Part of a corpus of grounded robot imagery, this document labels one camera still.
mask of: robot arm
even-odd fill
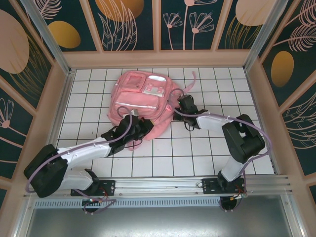
[[[68,148],[57,149],[51,144],[44,146],[24,170],[24,175],[28,179],[50,157],[66,153],[45,165],[34,176],[31,185],[38,196],[44,198],[62,189],[79,189],[90,193],[98,190],[100,181],[92,170],[73,168],[82,162],[108,157],[122,151],[127,143],[143,139],[154,126],[148,119],[139,119],[136,115],[131,117],[131,128],[116,142],[102,143],[122,136],[129,126],[130,116],[125,116],[117,127],[113,127],[93,141]]]
[[[199,115],[207,112],[198,110],[191,95],[178,98],[178,112],[187,115]],[[240,177],[241,171],[248,165],[247,161],[264,149],[265,142],[260,133],[254,128],[229,120],[220,116],[205,115],[199,117],[186,117],[175,112],[174,119],[184,121],[197,129],[208,129],[225,136],[230,158],[224,168],[218,173],[218,183],[224,191],[230,182]],[[237,119],[253,125],[248,115],[241,115]]]

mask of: pink backpack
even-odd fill
[[[194,86],[194,82],[185,88],[185,92]],[[179,86],[167,76],[141,71],[126,72],[114,85],[108,117],[112,124],[117,126],[122,120],[117,112],[118,107],[137,109],[140,117],[154,122],[153,129],[144,139],[157,138],[163,134],[173,119],[173,111],[168,106],[167,100],[171,90],[175,88]],[[177,90],[173,93],[176,96],[171,97],[175,107],[178,105],[177,98],[180,94],[181,92]]]

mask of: white tile floor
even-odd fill
[[[77,70],[58,147],[84,143],[112,128],[107,118],[110,96],[116,80],[129,70]],[[141,68],[140,71],[167,75],[181,88],[198,80],[190,94],[199,109],[237,117],[248,114],[260,126],[247,80],[242,68]],[[182,122],[173,121],[163,135],[144,141],[134,151],[128,149],[110,158],[81,164],[99,177],[161,177],[216,175],[229,157],[225,138],[212,131],[188,132]],[[268,156],[255,160],[246,174],[274,174]]]

